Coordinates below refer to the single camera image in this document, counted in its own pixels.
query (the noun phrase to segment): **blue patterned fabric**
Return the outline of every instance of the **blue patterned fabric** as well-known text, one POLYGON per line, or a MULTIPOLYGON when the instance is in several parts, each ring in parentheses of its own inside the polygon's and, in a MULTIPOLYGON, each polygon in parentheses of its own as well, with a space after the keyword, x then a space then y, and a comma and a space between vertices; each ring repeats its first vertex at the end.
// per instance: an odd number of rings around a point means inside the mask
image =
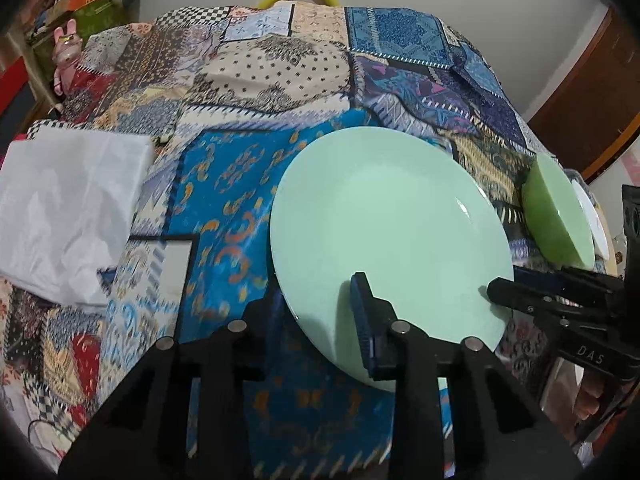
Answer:
POLYGON ((226 28, 225 40, 255 40, 267 34, 289 34, 293 6, 283 4, 241 18, 232 18, 226 28))
POLYGON ((508 102, 507 96, 502 91, 500 83, 498 83, 491 69, 484 63, 482 57, 471 50, 466 43, 461 43, 460 47, 466 56, 464 69, 471 79, 473 79, 480 88, 508 102))
POLYGON ((452 59, 439 20, 411 9, 347 7, 351 50, 449 68, 452 59))
POLYGON ((397 96, 380 94, 367 97, 361 102, 364 107, 369 107, 380 118, 380 123, 383 126, 420 137, 434 146, 440 147, 450 156, 454 156, 451 141, 446 137, 439 136, 430 124, 412 116, 397 96))
POLYGON ((100 404, 157 339, 174 335, 192 243, 127 242, 105 311, 96 391, 100 404))
POLYGON ((482 89, 475 89, 464 79, 450 70, 429 68, 430 77, 437 83, 446 86, 469 102, 476 115, 482 118, 484 124, 497 134, 527 147, 516 114, 513 109, 501 99, 489 100, 482 89))
POLYGON ((478 134, 471 110, 455 92, 422 74, 362 57, 355 63, 356 100, 364 103, 381 94, 393 94, 410 114, 433 127, 453 133, 478 134))
POLYGON ((350 110, 311 128, 203 132, 182 156, 167 234, 200 234, 181 341, 208 336, 266 286, 268 220, 284 170, 308 143, 350 126, 376 124, 350 110))

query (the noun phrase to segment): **stuffed toy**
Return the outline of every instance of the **stuffed toy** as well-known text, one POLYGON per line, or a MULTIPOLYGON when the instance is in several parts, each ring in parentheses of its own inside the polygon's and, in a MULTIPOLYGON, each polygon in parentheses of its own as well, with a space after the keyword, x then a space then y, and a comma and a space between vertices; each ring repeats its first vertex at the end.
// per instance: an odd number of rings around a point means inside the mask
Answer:
POLYGON ((53 31, 56 41, 53 47, 53 63, 56 71, 53 74, 53 90, 56 95, 67 94, 74 79, 80 53, 82 52, 82 38, 76 34, 76 20, 69 20, 66 24, 66 35, 62 27, 53 31))

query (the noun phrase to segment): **person's hand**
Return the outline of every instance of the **person's hand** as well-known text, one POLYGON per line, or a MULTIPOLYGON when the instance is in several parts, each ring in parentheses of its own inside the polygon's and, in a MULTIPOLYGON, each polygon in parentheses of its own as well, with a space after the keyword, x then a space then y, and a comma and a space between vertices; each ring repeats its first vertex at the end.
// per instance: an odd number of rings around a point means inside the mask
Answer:
POLYGON ((604 390, 604 378, 593 370, 585 370, 580 390, 575 398, 574 414, 580 420, 595 415, 600 408, 600 396, 604 390))

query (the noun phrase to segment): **patchwork tablecloth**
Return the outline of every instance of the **patchwork tablecloth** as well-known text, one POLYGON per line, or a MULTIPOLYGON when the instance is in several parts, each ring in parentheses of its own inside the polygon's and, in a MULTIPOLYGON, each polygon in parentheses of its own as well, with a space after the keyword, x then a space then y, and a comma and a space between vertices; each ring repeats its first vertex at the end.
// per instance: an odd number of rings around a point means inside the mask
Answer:
MULTIPOLYGON (((306 2, 173 10, 90 38, 63 119, 47 124, 153 136, 158 156, 134 238, 101 273, 108 307, 52 305, 0 283, 0 393, 52 463, 156 338, 207 336, 263 295, 280 177, 334 130, 386 126, 449 153, 494 205, 514 264, 548 268, 519 194, 546 150, 480 52, 429 14, 306 2)), ((530 383, 545 345, 516 316, 497 353, 530 383)), ((245 399, 258 478, 332 476, 388 454, 393 395, 334 367, 292 318, 271 375, 247 383, 245 399)), ((190 435, 194 447, 193 424, 190 435)))

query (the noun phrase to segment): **screw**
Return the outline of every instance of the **screw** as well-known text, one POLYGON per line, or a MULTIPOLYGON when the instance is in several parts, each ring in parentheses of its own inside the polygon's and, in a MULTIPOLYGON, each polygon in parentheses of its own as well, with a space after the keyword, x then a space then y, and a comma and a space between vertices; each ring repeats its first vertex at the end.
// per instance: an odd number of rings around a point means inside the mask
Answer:
POLYGON ((246 323, 242 319, 235 319, 230 321, 226 326, 229 332, 242 332, 246 328, 246 323))
POLYGON ((478 352, 482 349, 484 344, 477 337, 467 337, 465 339, 465 346, 469 348, 469 350, 473 350, 474 352, 478 352))
POLYGON ((391 330, 398 332, 399 334, 406 334, 409 332, 411 325, 402 319, 398 319, 391 324, 391 330))
POLYGON ((168 350, 174 345, 174 338, 169 336, 164 336, 156 341, 156 348, 158 350, 168 350))

